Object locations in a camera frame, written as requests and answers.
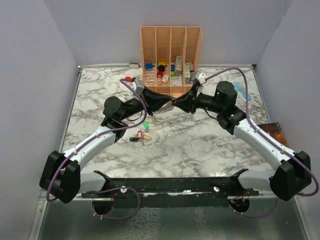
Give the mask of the metal keyring with yellow grip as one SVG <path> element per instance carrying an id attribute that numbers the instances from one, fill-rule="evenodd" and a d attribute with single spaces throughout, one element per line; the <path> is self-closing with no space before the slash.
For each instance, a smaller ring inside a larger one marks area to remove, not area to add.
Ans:
<path id="1" fill-rule="evenodd" d="M 171 94 L 169 95 L 171 97 L 171 100 L 168 101 L 167 103 L 165 103 L 160 109 L 158 109 L 157 111 L 155 111 L 153 114 L 154 115 L 159 115 L 159 114 L 164 114 L 166 112 L 169 112 L 171 110 L 173 110 L 173 108 L 175 107 L 173 105 L 173 103 L 176 102 L 176 98 L 173 97 Z"/>

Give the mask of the green key tag with key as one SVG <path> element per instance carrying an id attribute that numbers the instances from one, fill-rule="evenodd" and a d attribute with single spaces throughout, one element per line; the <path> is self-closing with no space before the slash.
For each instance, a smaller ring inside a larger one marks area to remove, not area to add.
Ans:
<path id="1" fill-rule="evenodd" d="M 147 121 L 144 121 L 142 125 L 143 125 L 143 127 L 144 127 L 144 132 L 145 132 L 145 133 L 149 133 L 149 132 L 150 132 L 149 123 L 148 123 Z"/>

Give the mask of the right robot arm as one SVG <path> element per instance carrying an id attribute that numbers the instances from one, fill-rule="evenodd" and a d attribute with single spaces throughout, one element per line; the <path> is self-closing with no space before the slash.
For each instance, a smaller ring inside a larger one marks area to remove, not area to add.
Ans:
<path id="1" fill-rule="evenodd" d="M 265 172 L 241 172 L 229 184 L 234 195 L 256 189 L 271 191 L 281 200 L 288 201 L 311 184 L 309 155 L 286 147 L 249 121 L 246 113 L 236 106 L 237 92 L 232 83 L 219 82 L 213 96 L 201 93 L 200 89 L 201 85 L 193 84 L 173 105 L 191 114 L 197 109 L 217 113 L 218 124 L 252 147 L 272 168 Z"/>

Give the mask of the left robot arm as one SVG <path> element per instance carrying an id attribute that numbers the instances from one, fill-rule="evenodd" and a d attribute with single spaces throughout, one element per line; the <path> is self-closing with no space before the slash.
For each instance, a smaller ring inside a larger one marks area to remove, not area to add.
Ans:
<path id="1" fill-rule="evenodd" d="M 105 117 L 92 135 L 64 153 L 53 151 L 49 154 L 39 181 L 40 188 L 46 191 L 47 201 L 52 201 L 49 196 L 53 196 L 66 204 L 77 194 L 94 192 L 103 198 L 110 193 L 106 175 L 99 171 L 82 173 L 82 169 L 102 150 L 123 137 L 129 129 L 123 119 L 139 112 L 151 115 L 172 99 L 141 86 L 135 86 L 131 91 L 135 97 L 125 102 L 116 96 L 105 100 Z"/>

